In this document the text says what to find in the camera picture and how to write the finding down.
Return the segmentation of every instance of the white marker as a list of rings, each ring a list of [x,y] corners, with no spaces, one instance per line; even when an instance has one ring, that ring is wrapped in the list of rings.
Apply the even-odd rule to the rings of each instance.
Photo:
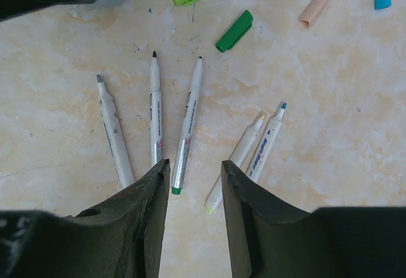
[[[150,69],[150,127],[151,127],[151,166],[162,158],[162,100],[157,54],[152,54]]]
[[[233,161],[234,164],[236,164],[238,167],[241,167],[249,151],[254,145],[264,119],[265,114],[262,114],[261,117],[254,122],[254,124],[248,126],[248,128],[244,131],[244,134],[241,136],[237,146],[235,146],[235,149],[230,156],[230,160]],[[218,208],[218,206],[220,206],[222,201],[223,189],[221,186],[221,175],[219,175],[216,183],[214,184],[204,203],[204,206],[206,207],[208,213],[213,213]]]
[[[282,118],[285,114],[285,109],[286,103],[280,107],[278,114],[275,117],[270,118],[268,121],[265,132],[262,135],[261,140],[258,143],[258,147],[254,153],[254,157],[248,166],[246,175],[254,182],[258,182],[262,169],[265,166],[266,159],[268,158],[273,143],[278,136],[280,126],[282,125]]]
[[[195,127],[195,116],[197,103],[199,102],[200,82],[203,73],[203,59],[199,57],[193,71],[192,82],[190,83],[189,99],[186,105],[185,118],[183,118],[182,132],[180,134],[178,153],[176,154],[175,165],[172,175],[172,193],[180,194],[185,179],[186,165],[189,156],[190,142],[192,141],[193,129]]]
[[[104,127],[112,150],[115,168],[119,175],[121,186],[126,188],[134,183],[134,176],[129,164],[127,149],[122,137],[114,100],[113,97],[107,93],[101,75],[97,75],[97,87],[99,89],[101,116],[103,116]]]

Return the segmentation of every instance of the beige marble surface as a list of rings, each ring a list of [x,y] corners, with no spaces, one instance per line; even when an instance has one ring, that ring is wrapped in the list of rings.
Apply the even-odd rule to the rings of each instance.
[[[197,56],[204,78],[185,188],[170,196],[161,277],[231,277],[221,207],[203,203],[245,127],[288,103],[260,181],[295,206],[406,202],[406,7],[331,0],[306,31],[310,0],[126,0],[57,6],[0,23],[0,207],[76,215],[119,182],[100,117],[97,73],[114,95],[134,175],[149,169],[148,70],[157,50],[164,156],[174,162]],[[244,9],[254,26],[213,43]]]

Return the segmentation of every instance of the dark green marker cap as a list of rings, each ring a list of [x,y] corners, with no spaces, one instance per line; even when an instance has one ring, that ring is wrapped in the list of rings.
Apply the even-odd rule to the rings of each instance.
[[[180,195],[181,190],[182,190],[182,188],[172,187],[172,193],[175,195]]]
[[[236,19],[231,27],[224,33],[224,35],[217,41],[216,48],[224,53],[226,50],[232,49],[237,42],[240,41],[243,35],[252,27],[253,17],[247,10]]]

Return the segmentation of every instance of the peach marker cap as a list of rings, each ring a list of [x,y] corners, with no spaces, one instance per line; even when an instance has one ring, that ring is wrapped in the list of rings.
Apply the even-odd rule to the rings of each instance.
[[[298,21],[306,29],[310,28],[318,16],[323,12],[329,0],[311,0],[300,14]]]

